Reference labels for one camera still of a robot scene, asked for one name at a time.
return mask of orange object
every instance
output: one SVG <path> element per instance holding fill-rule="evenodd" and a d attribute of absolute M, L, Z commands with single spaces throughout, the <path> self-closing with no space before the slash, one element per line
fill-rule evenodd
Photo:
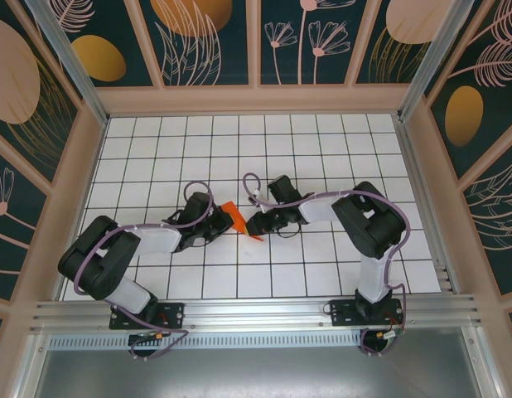
<path fill-rule="evenodd" d="M 232 226 L 232 228 L 234 228 L 241 234 L 250 236 L 249 233 L 247 232 L 247 227 L 246 227 L 247 221 L 244 219 L 244 217 L 241 215 L 238 208 L 232 201 L 228 201 L 224 205 L 221 205 L 221 209 L 225 213 L 229 213 L 230 216 L 232 217 L 232 220 L 234 221 L 234 225 Z M 250 236 L 250 237 L 255 240 L 259 240 L 259 241 L 263 242 L 263 239 L 260 238 L 259 236 Z"/>

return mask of enclosure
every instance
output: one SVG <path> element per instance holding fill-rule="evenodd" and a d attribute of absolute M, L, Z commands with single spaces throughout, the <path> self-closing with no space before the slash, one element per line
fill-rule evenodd
<path fill-rule="evenodd" d="M 405 213 L 391 353 L 326 311 L 360 282 L 339 221 L 134 256 L 189 331 L 154 363 L 58 273 L 189 182 L 249 220 L 247 172 Z M 0 396 L 142 395 L 512 396 L 512 0 L 0 0 Z"/>

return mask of purple cable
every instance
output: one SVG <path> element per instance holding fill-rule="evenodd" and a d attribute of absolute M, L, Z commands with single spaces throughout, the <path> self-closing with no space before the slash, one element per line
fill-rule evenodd
<path fill-rule="evenodd" d="M 103 244 L 107 240 L 109 240 L 112 236 L 118 234 L 119 232 L 125 231 L 125 230 L 138 230 L 138 229 L 143 229 L 143 228 L 160 228 L 160 229 L 166 228 L 166 229 L 179 230 L 179 229 L 183 229 L 183 228 L 191 228 L 192 226 L 194 226 L 194 225 L 200 223 L 201 221 L 203 221 L 208 216 L 208 214 L 210 213 L 210 210 L 212 209 L 212 206 L 214 205 L 214 196 L 213 196 L 212 191 L 210 190 L 210 187 L 208 186 L 208 184 L 206 184 L 205 182 L 202 182 L 202 181 L 192 181 L 192 182 L 188 182 L 186 184 L 186 186 L 184 187 L 183 196 L 184 196 L 185 200 L 187 200 L 186 191 L 187 191 L 188 187 L 191 186 L 191 185 L 194 185 L 194 184 L 200 184 L 203 187 L 205 187 L 206 191 L 208 191 L 207 193 L 208 193 L 208 196 L 210 198 L 210 200 L 208 202 L 208 207 L 206 207 L 206 210 L 203 212 L 203 214 L 197 220 L 195 220 L 193 222 L 190 222 L 188 224 L 180 225 L 180 226 L 174 226 L 174 225 L 171 225 L 171 224 L 136 224 L 136 225 L 132 225 L 132 226 L 119 226 L 118 228 L 115 228 L 114 230 L 110 231 L 107 235 L 105 235 L 103 238 L 101 238 L 99 240 L 99 242 L 92 248 L 92 250 L 87 254 L 85 259 L 81 263 L 79 269 L 77 270 L 77 273 L 75 274 L 75 278 L 74 278 L 74 291 L 78 295 L 80 295 L 80 296 L 87 296 L 87 295 L 89 295 L 88 293 L 83 292 L 83 291 L 80 290 L 81 275 L 85 271 L 85 268 L 86 268 L 87 264 L 90 262 L 90 260 L 92 260 L 92 258 L 96 254 L 96 251 L 101 246 L 103 246 Z M 113 305 L 114 307 L 117 307 L 114 303 L 111 303 L 108 300 L 105 300 L 105 301 L 107 303 L 109 303 L 110 305 Z M 180 336 L 178 339 L 176 339 L 174 342 L 172 342 L 169 346 L 167 346 L 166 348 L 163 348 L 162 350 L 154 352 L 152 355 L 150 355 L 148 357 L 139 357 L 138 355 L 135 354 L 134 348 L 136 347 L 136 345 L 138 343 L 138 342 L 135 342 L 131 346 L 131 353 L 133 354 L 133 357 L 134 357 L 135 360 L 138 359 L 138 358 L 141 358 L 141 360 L 147 361 L 147 359 L 158 358 L 161 355 L 165 354 L 166 352 L 170 351 L 173 346 L 175 346 L 180 340 L 182 340 L 184 337 L 186 337 L 188 335 L 188 331 L 187 330 L 161 328 L 159 326 L 152 325 L 150 323 L 144 322 L 143 320 L 141 320 L 138 317 L 136 317 L 133 313 L 130 313 L 125 308 L 118 307 L 118 310 L 121 311 L 122 313 L 124 313 L 129 318 L 131 318 L 134 322 L 139 323 L 139 324 L 143 325 L 146 328 L 151 328 L 152 330 L 156 330 L 158 332 L 181 333 L 182 334 L 182 336 Z"/>
<path fill-rule="evenodd" d="M 408 221 L 408 218 L 407 216 L 405 216 L 405 213 L 403 213 L 403 211 L 397 207 L 396 205 L 394 205 L 391 201 L 389 201 L 388 199 L 386 199 L 385 197 L 382 197 L 380 195 L 376 195 L 374 193 L 370 193 L 370 192 L 364 192 L 364 191 L 355 191 L 355 190 L 342 190 L 342 191 L 333 191 L 333 192 L 322 192 L 322 193 L 316 193 L 316 194 L 313 194 L 309 197 L 306 197 L 304 199 L 301 199 L 300 201 L 294 201 L 292 203 L 286 203 L 286 204 L 283 204 L 283 205 L 278 205 L 278 204 L 275 204 L 275 203 L 269 203 L 269 202 L 266 202 L 266 201 L 260 201 L 257 197 L 254 197 L 252 192 L 249 190 L 249 188 L 247 187 L 247 177 L 254 177 L 254 180 L 256 181 L 256 183 L 258 184 L 258 191 L 261 189 L 262 187 L 262 183 L 259 179 L 259 177 L 254 174 L 253 172 L 247 172 L 244 176 L 243 176 L 243 187 L 245 189 L 245 191 L 247 192 L 247 194 L 252 197 L 252 199 L 258 203 L 260 206 L 265 206 L 265 207 L 269 207 L 269 208 L 274 208 L 274 209 L 283 209 L 283 208 L 286 208 L 286 207 L 293 207 L 293 206 L 299 206 L 301 205 L 302 203 L 306 203 L 307 201 L 312 201 L 314 199 L 318 199 L 318 198 L 321 198 L 321 197 L 343 197 L 343 196 L 346 196 L 346 195 L 360 195 L 360 196 L 363 196 L 363 197 L 371 197 L 372 199 L 375 199 L 377 201 L 381 201 L 382 203 L 384 203 L 385 205 L 387 206 L 390 206 L 392 207 L 397 213 L 398 215 L 402 218 L 403 222 L 405 223 L 405 236 L 403 237 L 403 239 L 389 252 L 389 256 L 387 257 L 387 262 L 385 263 L 385 267 L 384 267 L 384 277 L 383 277 L 383 281 L 384 281 L 384 284 L 387 288 L 389 289 L 392 289 L 392 290 L 396 290 L 396 289 L 402 289 L 402 310 L 403 310 L 403 319 L 402 319 L 402 328 L 405 327 L 405 320 L 407 318 L 407 299 L 406 299 L 406 294 L 405 294 L 405 285 L 404 284 L 399 284 L 397 286 L 392 286 L 389 284 L 389 270 L 390 270 L 390 264 L 392 263 L 392 258 L 394 257 L 394 255 L 398 252 L 398 250 L 400 250 L 402 248 L 403 245 L 405 245 L 405 243 L 407 242 L 410 234 L 411 234 L 411 226 L 410 226 L 410 223 Z M 364 340 L 365 340 L 365 334 L 366 332 L 368 332 L 368 328 L 366 329 L 363 329 L 361 331 L 361 335 L 360 335 L 360 349 L 362 352 L 366 353 L 366 354 L 378 354 L 378 356 L 381 356 L 381 353 L 380 352 L 375 352 L 374 350 L 371 350 L 370 348 L 368 348 L 365 344 L 364 344 Z M 394 342 L 384 350 L 384 352 L 389 352 L 390 350 L 392 350 L 394 348 L 394 345 L 396 343 L 398 339 L 396 338 L 394 340 Z"/>

